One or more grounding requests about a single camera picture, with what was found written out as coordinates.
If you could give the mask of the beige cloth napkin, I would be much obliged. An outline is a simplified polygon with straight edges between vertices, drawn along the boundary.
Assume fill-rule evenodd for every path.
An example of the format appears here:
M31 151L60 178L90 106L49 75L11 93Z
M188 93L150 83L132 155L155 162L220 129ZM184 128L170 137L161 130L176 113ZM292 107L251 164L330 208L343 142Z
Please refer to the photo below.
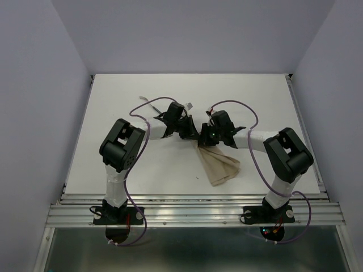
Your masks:
M196 152L211 186L224 184L240 172L240 161L225 155L217 146L196 145Z

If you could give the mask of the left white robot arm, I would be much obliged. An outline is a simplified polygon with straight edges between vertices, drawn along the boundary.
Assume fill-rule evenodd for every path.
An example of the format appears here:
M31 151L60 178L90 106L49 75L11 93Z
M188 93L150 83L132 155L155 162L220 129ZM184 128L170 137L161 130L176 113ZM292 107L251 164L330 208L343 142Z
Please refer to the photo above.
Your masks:
M191 115L175 120L165 119L165 113L142 122L116 120L102 142L99 153L106 169L106 193L102 208L113 223L126 218L128 196L125 180L149 140L167 138L178 133L181 139L197 140L199 133Z

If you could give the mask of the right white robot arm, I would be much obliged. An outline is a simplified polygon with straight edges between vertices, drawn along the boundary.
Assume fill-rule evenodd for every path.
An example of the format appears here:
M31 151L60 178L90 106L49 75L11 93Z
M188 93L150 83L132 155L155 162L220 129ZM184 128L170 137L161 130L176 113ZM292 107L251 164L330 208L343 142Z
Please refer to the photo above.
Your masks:
M203 123L198 145L212 147L220 142L234 149L249 150L258 174L269 189L261 207L262 217L267 221L274 221L281 215L281 208L288 203L297 181L314 163L311 152L290 127L281 131L254 131L238 127L230 131ZM258 166L255 151L265 153L269 159L275 173L271 184Z

